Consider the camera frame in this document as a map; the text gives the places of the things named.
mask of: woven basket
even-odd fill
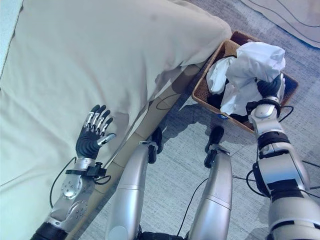
[[[220,110],[212,105],[210,105],[207,102],[208,97],[210,96],[209,88],[207,85],[206,75],[209,71],[210,67],[219,59],[227,56],[236,56],[237,55],[237,48],[240,47],[240,45],[243,45],[248,42],[258,42],[259,40],[253,36],[247,35],[240,31],[235,31],[231,39],[223,41],[218,49],[214,52],[214,54],[209,58],[208,64],[206,65],[205,70],[203,71],[203,74],[201,75],[198,83],[196,84],[193,92],[192,92],[192,98],[200,103],[205,108],[209,109],[210,111],[218,114],[223,119],[228,119],[232,123],[236,124],[237,126],[253,133],[254,127],[253,125],[246,121],[246,122],[239,122],[235,120],[234,118],[230,117],[226,113],[220,112]],[[292,77],[288,76],[287,74],[283,73],[285,78],[285,90],[284,90],[284,97],[281,102],[281,105],[284,106],[287,101],[292,97],[292,95],[295,93],[298,87],[298,82],[293,79]]]

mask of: white rug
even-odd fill
[[[320,48],[319,0],[241,0],[306,43]]]

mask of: black joint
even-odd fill
[[[58,228],[51,223],[44,222],[36,230],[31,240],[64,240],[68,236],[61,228]]]
[[[261,150],[263,147],[274,144],[274,143],[290,143],[288,137],[286,134],[280,131],[269,131],[264,134],[262,134],[258,138],[258,147],[259,150]]]
[[[255,183],[256,183],[256,187],[259,189],[259,191],[265,195],[266,197],[270,198],[270,193],[265,185],[265,182],[262,178],[261,172],[260,172],[260,168],[259,168],[259,164],[257,162],[255,162],[252,165],[252,170],[253,170],[253,175],[255,178]]]
[[[215,157],[216,157],[217,154],[218,154],[217,150],[212,150],[211,149],[208,152],[208,154],[206,155],[205,160],[204,160],[204,166],[206,168],[211,169],[212,165],[214,164]]]
[[[151,135],[151,141],[155,142],[158,146],[158,150],[156,151],[156,154],[159,154],[162,152],[162,130],[160,127],[157,127],[156,130]]]
[[[276,157],[276,156],[280,156],[282,154],[288,154],[289,150],[281,150],[281,151],[276,151],[276,152],[271,152],[268,154],[263,154],[262,152],[259,153],[259,158],[263,159],[263,158],[271,158],[271,157]]]
[[[274,225],[273,228],[271,229],[271,232],[277,228],[280,228],[282,226],[286,226],[286,225],[294,225],[295,224],[295,221],[282,221],[282,222],[279,222],[278,224]]]
[[[148,147],[148,163],[154,164],[157,160],[157,151],[156,147],[153,145],[149,145]]]
[[[104,177],[106,175],[107,169],[101,167],[102,162],[96,162],[95,166],[88,166],[86,170],[74,170],[69,169],[65,171],[65,174],[74,174],[74,175],[82,175],[88,177]]]
[[[184,240],[181,236],[169,235],[160,232],[145,231],[141,234],[139,240]]]
[[[205,152],[209,152],[210,145],[212,144],[219,144],[222,137],[224,136],[225,130],[222,126],[216,126],[214,129],[212,129],[210,136],[209,136],[209,141],[205,146]]]
[[[280,104],[277,103],[276,101],[274,100],[271,100],[271,99],[261,99],[260,101],[252,101],[252,102],[248,102],[245,106],[245,109],[246,109],[246,113],[248,115],[251,114],[251,112],[256,108],[258,107],[259,105],[262,105],[262,104],[269,104],[269,105],[274,105],[275,109],[276,109],[276,115],[277,117],[280,116],[280,112],[281,112],[281,108],[280,108]]]
[[[298,188],[298,184],[295,179],[272,182],[268,184],[268,188],[271,190],[272,202],[281,198],[304,197]]]

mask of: white bedsheet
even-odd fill
[[[28,239],[43,222],[92,106],[114,118],[117,138],[98,156],[106,163],[166,85],[157,76],[203,62],[231,35],[218,17],[174,2],[24,0],[0,79],[1,239]]]

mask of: carpet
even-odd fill
[[[299,82],[288,104],[295,110],[283,121],[283,127],[301,160],[320,164],[320,49],[292,36],[238,0],[191,0],[209,13],[262,41],[286,50],[285,72]],[[211,129],[224,127],[222,146],[231,152],[234,175],[245,177],[256,160],[254,135],[222,120],[192,100],[197,77],[160,123],[163,151],[146,173],[144,205],[141,216],[143,231],[177,234],[193,191],[208,177],[204,167],[205,146]],[[306,165],[311,185],[320,185],[320,169]],[[204,185],[196,192],[186,215],[181,236],[190,229]],[[320,190],[311,190],[320,195]],[[269,199],[250,191],[245,181],[233,179],[232,211],[228,240],[263,240],[268,234]],[[113,198],[105,196],[75,239],[102,240]]]

